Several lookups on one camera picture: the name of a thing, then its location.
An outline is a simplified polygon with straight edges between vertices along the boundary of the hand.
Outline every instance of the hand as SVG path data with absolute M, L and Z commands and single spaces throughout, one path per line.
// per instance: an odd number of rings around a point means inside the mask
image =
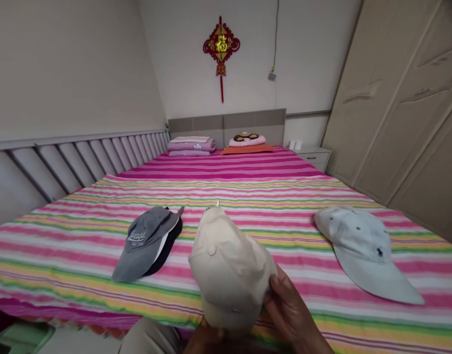
M 224 338 L 224 329 L 211 327 L 203 317 L 200 324 L 193 332 L 183 353 L 204 353 L 208 349 L 208 346 L 218 344 L 222 342 Z
M 270 277 L 272 290 L 264 301 L 277 330 L 297 353 L 333 353 L 290 278 L 278 265 L 277 270 L 278 276 Z

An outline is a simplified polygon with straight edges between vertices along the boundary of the chinese knot decoration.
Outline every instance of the chinese knot decoration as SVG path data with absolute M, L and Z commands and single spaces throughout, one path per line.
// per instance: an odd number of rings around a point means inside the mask
M 239 39 L 234 38 L 231 30 L 222 23 L 221 16 L 220 22 L 216 24 L 216 28 L 211 32 L 210 37 L 203 44 L 203 51 L 216 60 L 218 66 L 216 66 L 216 76 L 220 76 L 221 83 L 221 102 L 224 103 L 223 96 L 223 76 L 226 76 L 226 60 L 229 59 L 232 53 L 237 52 L 241 43 Z

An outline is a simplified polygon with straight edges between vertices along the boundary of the light blue baseball cap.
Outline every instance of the light blue baseball cap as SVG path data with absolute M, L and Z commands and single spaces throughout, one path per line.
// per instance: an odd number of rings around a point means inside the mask
M 333 243 L 342 269 L 357 286 L 393 301 L 424 304 L 419 292 L 392 262 L 390 235 L 377 217 L 345 206 L 320 210 L 314 220 Z

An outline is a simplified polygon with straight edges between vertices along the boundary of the gray headboard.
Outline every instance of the gray headboard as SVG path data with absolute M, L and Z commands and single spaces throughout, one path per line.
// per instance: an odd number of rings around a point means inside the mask
M 235 135 L 250 132 L 265 136 L 270 145 L 283 145 L 286 109 L 233 113 L 218 116 L 177 118 L 169 120 L 170 138 L 198 135 L 216 140 L 224 148 Z

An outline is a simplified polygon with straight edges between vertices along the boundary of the orange pillow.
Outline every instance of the orange pillow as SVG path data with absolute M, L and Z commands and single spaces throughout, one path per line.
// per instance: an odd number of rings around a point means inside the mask
M 274 150 L 274 147 L 272 145 L 268 144 L 260 144 L 260 145 L 253 145 L 249 147 L 226 147 L 222 152 L 221 155 L 226 154 L 235 154 L 235 153 L 252 153 L 252 152 L 272 152 Z

